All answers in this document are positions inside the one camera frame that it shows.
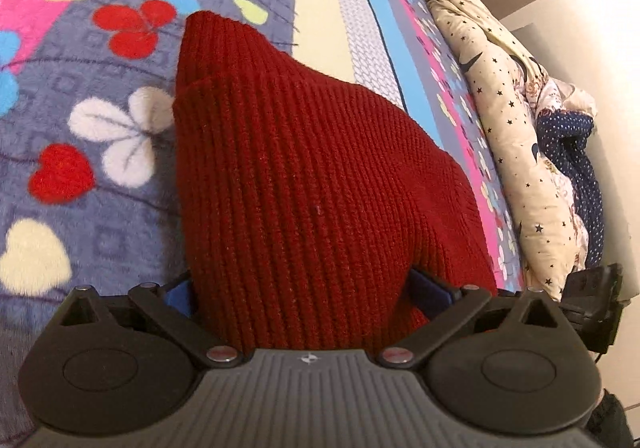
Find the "red knitted sweater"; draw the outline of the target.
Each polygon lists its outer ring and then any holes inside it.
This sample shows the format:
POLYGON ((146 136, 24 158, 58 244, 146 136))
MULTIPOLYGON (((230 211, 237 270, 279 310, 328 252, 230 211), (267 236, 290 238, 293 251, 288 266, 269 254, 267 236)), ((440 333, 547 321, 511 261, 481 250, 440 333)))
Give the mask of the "red knitted sweater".
POLYGON ((412 270, 495 289, 462 168, 382 96, 196 12, 172 111, 198 321, 227 344, 377 352, 424 323, 412 270))

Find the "navy dotted pillow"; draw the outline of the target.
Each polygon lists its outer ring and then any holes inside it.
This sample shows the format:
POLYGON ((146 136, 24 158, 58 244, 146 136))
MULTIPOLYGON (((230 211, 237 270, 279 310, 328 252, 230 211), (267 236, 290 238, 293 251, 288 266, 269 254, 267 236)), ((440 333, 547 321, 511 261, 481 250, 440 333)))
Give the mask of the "navy dotted pillow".
POLYGON ((602 192, 586 151, 593 130, 593 117, 584 112, 544 109, 536 119, 542 153, 572 183, 576 212, 588 234, 588 268, 600 263, 604 250, 602 192))

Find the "beige star-pattern duvet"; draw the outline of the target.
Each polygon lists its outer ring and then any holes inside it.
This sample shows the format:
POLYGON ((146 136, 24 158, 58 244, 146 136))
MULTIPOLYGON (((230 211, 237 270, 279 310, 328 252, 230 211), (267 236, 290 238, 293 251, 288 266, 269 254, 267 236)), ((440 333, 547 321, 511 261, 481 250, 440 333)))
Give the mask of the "beige star-pattern duvet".
POLYGON ((544 151, 544 116, 567 106, 553 78, 481 0, 426 0, 469 84, 504 194, 525 280, 559 300, 587 264, 589 232, 577 190, 544 151))

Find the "colourful floral bed cover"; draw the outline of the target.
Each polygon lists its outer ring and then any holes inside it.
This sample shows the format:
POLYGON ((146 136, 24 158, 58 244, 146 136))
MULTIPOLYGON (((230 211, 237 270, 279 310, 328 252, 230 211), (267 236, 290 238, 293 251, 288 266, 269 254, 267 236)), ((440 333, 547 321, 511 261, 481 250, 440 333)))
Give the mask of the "colourful floral bed cover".
POLYGON ((1 0, 3 446, 32 430, 17 371, 74 286, 183 272, 171 101, 199 10, 407 111, 469 179, 498 286, 522 286, 495 162, 425 0, 1 0))

